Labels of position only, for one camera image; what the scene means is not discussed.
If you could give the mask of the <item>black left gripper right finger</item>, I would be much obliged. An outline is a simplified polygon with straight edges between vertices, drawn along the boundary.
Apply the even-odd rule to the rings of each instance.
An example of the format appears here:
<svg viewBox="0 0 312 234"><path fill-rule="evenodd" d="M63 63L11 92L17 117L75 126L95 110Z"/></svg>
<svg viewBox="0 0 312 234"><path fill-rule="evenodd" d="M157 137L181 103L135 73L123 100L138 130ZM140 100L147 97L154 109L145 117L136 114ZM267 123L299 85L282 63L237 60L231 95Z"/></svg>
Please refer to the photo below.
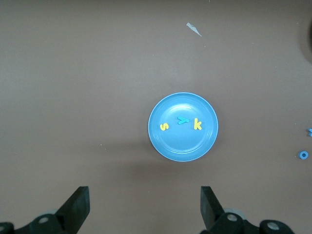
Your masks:
<svg viewBox="0 0 312 234"><path fill-rule="evenodd" d="M210 186L200 190L200 211L206 229L203 234L293 234L285 223L277 220L263 220L259 226L234 212L226 212Z"/></svg>

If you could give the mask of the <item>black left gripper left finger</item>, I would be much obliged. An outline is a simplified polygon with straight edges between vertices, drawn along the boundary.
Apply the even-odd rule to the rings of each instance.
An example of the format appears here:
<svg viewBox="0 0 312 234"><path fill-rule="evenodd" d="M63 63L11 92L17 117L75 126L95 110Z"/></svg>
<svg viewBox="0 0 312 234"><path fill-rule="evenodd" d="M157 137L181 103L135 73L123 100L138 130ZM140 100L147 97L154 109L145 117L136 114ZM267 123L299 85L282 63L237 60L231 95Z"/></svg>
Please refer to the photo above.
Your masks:
<svg viewBox="0 0 312 234"><path fill-rule="evenodd" d="M90 212L89 187L80 186L54 213L35 218L16 234L76 234Z"/></svg>

